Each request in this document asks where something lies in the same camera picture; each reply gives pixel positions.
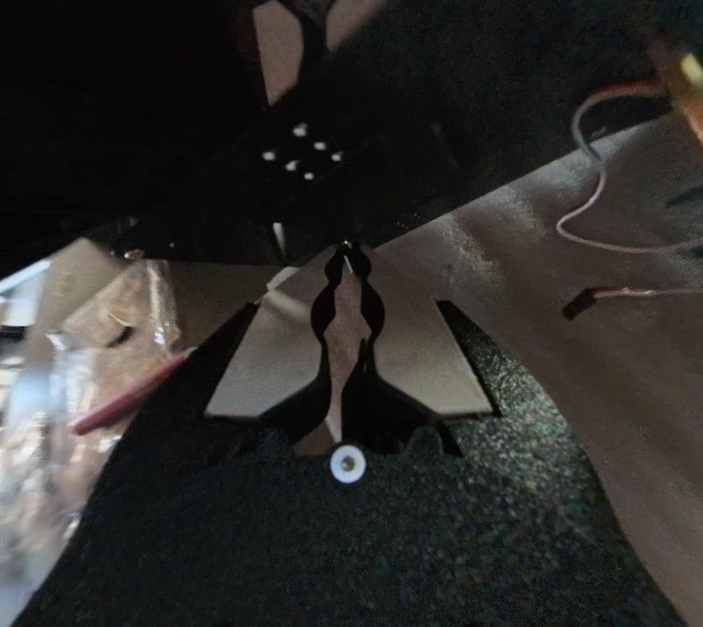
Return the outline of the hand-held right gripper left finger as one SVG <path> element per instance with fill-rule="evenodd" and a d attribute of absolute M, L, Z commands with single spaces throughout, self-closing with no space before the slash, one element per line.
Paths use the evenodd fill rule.
<path fill-rule="evenodd" d="M 301 268 L 285 268 L 267 286 L 215 388 L 205 414 L 260 420 L 317 378 L 324 334 L 337 313 L 345 258 L 331 246 Z"/>

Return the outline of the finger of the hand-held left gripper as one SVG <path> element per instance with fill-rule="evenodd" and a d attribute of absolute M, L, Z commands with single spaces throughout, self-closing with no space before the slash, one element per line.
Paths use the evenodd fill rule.
<path fill-rule="evenodd" d="M 302 27 L 277 0 L 255 7 L 252 15 L 266 99 L 272 106 L 298 82 L 304 49 Z"/>
<path fill-rule="evenodd" d="M 335 0 L 326 18 L 326 45 L 331 52 L 367 24 L 387 0 Z"/>

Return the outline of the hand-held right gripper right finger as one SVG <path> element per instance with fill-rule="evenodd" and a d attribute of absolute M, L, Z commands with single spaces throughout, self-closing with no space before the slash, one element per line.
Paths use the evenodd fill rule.
<path fill-rule="evenodd" d="M 354 250 L 354 271 L 381 381 L 438 418 L 492 414 L 432 291 L 367 246 Z"/>

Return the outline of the blue toy robot arm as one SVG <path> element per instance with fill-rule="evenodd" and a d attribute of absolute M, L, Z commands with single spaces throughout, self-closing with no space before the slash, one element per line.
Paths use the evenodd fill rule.
<path fill-rule="evenodd" d="M 702 0 L 387 0 L 299 21 L 268 105 L 236 0 L 1 0 L 1 276 L 118 254 L 299 265 L 379 245 L 569 151 L 576 107 L 702 52 Z"/>

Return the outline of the dark grey desk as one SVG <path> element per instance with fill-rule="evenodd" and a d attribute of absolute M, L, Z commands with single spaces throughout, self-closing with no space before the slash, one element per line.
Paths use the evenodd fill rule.
<path fill-rule="evenodd" d="M 198 417 L 277 428 L 294 443 L 315 431 L 330 406 L 331 384 L 326 345 L 315 381 L 262 419 L 237 421 L 211 418 L 205 410 L 225 368 L 251 323 L 268 283 L 279 273 L 276 266 L 234 266 L 219 263 L 171 263 L 177 319 L 182 342 L 195 347 L 188 372 L 195 373 Z"/>

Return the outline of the dark red screwdriver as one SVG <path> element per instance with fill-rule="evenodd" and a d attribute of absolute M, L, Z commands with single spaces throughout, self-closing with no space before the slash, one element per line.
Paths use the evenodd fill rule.
<path fill-rule="evenodd" d="M 67 425 L 70 434 L 83 437 L 120 422 L 140 408 L 156 389 L 166 382 L 196 350 L 190 347 L 159 364 L 145 376 L 112 394 L 90 411 L 82 413 Z"/>

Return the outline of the white foam sheet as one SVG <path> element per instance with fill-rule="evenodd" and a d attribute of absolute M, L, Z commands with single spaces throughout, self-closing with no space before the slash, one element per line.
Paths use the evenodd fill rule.
<path fill-rule="evenodd" d="M 555 233 L 591 192 L 573 150 L 383 243 L 534 376 L 585 446 L 647 569 L 702 625 L 702 295 L 618 297 L 572 322 L 590 287 L 702 288 L 685 254 L 606 252 Z"/>

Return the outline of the pile of clear plastic bags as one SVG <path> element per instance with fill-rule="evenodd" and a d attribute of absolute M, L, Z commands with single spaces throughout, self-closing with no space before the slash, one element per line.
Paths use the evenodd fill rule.
<path fill-rule="evenodd" d="M 2 626 L 57 562 L 137 410 L 83 437 L 67 425 L 182 350 L 167 261 L 80 238 L 1 280 Z"/>

